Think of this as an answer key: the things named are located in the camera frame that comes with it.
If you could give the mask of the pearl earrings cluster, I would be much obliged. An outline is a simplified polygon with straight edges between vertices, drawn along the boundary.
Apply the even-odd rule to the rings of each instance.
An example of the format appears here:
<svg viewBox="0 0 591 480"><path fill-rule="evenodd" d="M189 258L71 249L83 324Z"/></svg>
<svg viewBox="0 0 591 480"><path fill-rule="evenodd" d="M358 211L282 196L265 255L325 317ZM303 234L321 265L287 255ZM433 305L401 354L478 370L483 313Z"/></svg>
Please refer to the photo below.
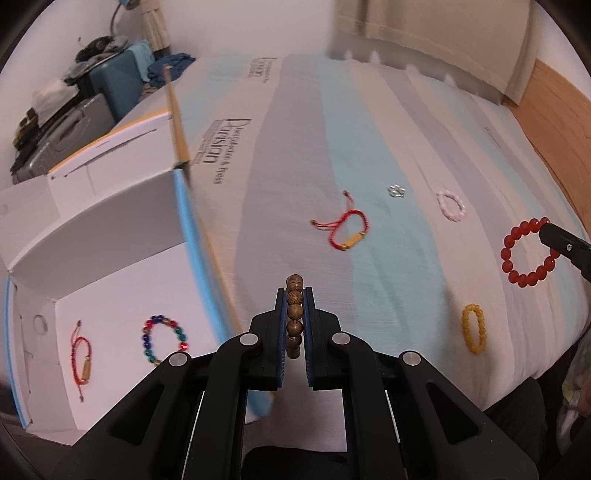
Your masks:
<svg viewBox="0 0 591 480"><path fill-rule="evenodd" d="M398 184L390 185L388 187L388 193L393 198L404 198L406 195L405 188Z"/></svg>

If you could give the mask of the wooden headboard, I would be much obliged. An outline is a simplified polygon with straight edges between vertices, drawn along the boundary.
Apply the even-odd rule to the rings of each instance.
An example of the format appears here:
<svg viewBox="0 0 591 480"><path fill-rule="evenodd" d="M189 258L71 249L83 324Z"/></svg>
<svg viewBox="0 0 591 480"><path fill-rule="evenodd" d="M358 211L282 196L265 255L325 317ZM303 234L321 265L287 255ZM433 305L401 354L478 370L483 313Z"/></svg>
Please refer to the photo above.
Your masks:
<svg viewBox="0 0 591 480"><path fill-rule="evenodd" d="M537 60L519 103L506 98L526 137L586 228L590 227L590 100Z"/></svg>

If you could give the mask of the striped bed blanket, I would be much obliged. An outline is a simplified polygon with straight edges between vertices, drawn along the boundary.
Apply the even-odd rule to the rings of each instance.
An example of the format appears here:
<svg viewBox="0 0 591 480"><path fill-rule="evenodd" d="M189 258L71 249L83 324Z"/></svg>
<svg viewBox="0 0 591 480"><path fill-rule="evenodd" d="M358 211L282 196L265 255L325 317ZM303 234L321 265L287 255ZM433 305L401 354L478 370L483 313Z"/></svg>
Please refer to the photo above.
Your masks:
<svg viewBox="0 0 591 480"><path fill-rule="evenodd" d="M379 352L419 351L482 407L578 340L590 294L568 261L533 286L502 268L504 241L525 221L584 234L507 108L354 60L229 54L190 67L221 58L256 74L280 64L252 174L280 284L300 274L346 330ZM394 184L404 198L389 195Z"/></svg>

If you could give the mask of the white cardboard box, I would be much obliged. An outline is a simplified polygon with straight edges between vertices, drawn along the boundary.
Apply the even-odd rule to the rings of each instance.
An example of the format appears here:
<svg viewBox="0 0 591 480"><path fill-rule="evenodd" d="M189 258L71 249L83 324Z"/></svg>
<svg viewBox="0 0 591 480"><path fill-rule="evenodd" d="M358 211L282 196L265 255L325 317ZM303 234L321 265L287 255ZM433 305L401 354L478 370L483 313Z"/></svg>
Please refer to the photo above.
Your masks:
<svg viewBox="0 0 591 480"><path fill-rule="evenodd" d="M179 348L211 353L280 284L252 212L280 64L190 67L1 195L14 428L72 444Z"/></svg>

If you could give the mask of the beige window curtain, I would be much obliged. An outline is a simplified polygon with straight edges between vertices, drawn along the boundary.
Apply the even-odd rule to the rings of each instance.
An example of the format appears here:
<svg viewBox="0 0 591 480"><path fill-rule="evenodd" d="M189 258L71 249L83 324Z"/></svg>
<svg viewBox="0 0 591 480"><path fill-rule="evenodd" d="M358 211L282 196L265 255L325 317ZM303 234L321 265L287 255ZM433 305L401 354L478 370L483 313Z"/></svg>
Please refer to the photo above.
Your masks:
<svg viewBox="0 0 591 480"><path fill-rule="evenodd" d="M453 65L518 104L536 61L531 1L339 1L342 32Z"/></svg>

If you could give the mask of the grey suitcase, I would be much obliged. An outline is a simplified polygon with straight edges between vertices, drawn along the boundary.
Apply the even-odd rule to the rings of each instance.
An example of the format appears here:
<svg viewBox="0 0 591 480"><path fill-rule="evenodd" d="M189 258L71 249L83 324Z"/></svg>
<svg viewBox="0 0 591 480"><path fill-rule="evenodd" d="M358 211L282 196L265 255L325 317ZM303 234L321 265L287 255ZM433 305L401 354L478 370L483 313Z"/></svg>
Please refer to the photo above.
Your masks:
<svg viewBox="0 0 591 480"><path fill-rule="evenodd" d="M82 101L51 126L26 159L16 161L12 182L18 184L47 174L62 160L108 133L113 126L113 116L102 94Z"/></svg>

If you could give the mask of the teal suitcase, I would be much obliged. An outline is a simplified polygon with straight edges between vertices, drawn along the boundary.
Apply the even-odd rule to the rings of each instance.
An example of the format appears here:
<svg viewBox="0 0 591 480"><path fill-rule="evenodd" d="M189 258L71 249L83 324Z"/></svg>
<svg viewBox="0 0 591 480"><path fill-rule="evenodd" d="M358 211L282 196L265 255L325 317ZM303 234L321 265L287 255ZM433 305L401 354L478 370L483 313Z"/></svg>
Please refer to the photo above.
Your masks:
<svg viewBox="0 0 591 480"><path fill-rule="evenodd" d="M154 62L147 41L131 44L126 49L94 66L89 80L95 93L104 96L115 122L120 121L135 105L148 82L147 69Z"/></svg>

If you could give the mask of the dark blue clothes pile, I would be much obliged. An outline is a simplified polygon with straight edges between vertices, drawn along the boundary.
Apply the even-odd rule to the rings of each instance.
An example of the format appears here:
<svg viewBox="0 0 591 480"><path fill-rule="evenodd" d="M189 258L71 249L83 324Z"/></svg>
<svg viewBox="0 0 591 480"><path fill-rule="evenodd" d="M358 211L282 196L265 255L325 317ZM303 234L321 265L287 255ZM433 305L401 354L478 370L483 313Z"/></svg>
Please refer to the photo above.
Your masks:
<svg viewBox="0 0 591 480"><path fill-rule="evenodd" d="M174 81L178 79L183 74L183 72L194 62L195 58L186 53L176 53L163 56L148 66L148 83L153 88L161 88L165 85L165 70L169 70L170 80Z"/></svg>

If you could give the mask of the blue desk lamp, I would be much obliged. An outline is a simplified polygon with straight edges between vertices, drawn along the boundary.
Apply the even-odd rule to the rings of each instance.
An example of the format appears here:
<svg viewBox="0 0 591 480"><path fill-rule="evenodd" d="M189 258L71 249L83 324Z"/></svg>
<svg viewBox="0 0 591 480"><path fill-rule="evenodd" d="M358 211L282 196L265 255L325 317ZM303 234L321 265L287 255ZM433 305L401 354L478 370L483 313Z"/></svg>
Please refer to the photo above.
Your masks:
<svg viewBox="0 0 591 480"><path fill-rule="evenodd" d="M109 23L111 36L141 37L141 12L138 1L117 1Z"/></svg>

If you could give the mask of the beige side curtain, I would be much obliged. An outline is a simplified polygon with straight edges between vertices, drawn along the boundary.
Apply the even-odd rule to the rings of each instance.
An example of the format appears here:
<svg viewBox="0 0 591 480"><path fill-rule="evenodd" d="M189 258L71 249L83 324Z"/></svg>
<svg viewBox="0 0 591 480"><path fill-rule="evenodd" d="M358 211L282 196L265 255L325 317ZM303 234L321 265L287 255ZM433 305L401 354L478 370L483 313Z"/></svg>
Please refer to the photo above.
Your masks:
<svg viewBox="0 0 591 480"><path fill-rule="evenodd" d="M159 0L141 0L142 29L145 39L153 51L170 47L169 32Z"/></svg>

